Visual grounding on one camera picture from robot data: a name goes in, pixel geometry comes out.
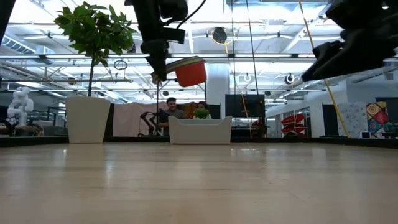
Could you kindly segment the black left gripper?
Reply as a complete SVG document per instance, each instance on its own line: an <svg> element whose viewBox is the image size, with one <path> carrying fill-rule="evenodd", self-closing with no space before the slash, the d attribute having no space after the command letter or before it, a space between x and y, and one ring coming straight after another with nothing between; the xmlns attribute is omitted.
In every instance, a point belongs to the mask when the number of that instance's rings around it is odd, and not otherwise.
<svg viewBox="0 0 398 224"><path fill-rule="evenodd" d="M154 70L156 79L166 81L166 58L168 41L183 44L185 31L172 28L173 22L182 22L188 16L185 0L125 0L125 6L132 6L141 33L141 51L148 54L147 62Z"/></svg>

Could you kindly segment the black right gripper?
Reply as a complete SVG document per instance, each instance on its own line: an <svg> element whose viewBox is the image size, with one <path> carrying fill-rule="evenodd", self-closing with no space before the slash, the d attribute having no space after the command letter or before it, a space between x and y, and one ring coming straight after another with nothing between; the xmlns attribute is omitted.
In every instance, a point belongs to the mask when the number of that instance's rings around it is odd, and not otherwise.
<svg viewBox="0 0 398 224"><path fill-rule="evenodd" d="M326 15L339 25L344 42L313 49L317 58L301 76L307 82L380 68L397 48L397 0L335 2Z"/></svg>

